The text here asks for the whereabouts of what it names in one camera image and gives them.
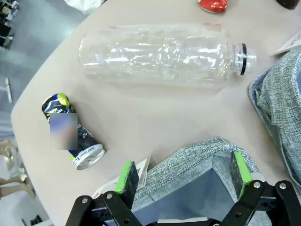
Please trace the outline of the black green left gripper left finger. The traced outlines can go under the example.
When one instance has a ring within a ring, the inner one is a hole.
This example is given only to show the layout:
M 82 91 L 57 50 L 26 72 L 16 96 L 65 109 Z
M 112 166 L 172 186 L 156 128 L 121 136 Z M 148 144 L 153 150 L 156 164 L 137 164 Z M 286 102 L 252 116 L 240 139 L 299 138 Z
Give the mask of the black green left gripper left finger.
M 67 219 L 67 226 L 106 226 L 114 221 L 117 226 L 138 226 L 139 220 L 131 211 L 139 176 L 135 163 L 128 161 L 115 188 L 93 199 L 79 196 Z

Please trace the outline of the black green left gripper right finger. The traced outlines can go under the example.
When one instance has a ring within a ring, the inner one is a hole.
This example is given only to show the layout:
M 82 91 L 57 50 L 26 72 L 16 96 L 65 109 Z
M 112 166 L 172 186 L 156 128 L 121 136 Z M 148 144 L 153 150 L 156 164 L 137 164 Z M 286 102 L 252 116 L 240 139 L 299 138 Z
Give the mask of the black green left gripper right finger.
M 253 179 L 240 152 L 231 153 L 230 175 L 238 201 L 222 220 L 222 226 L 246 226 L 256 211 L 266 212 L 273 226 L 301 224 L 301 204 L 290 181 L 272 186 Z

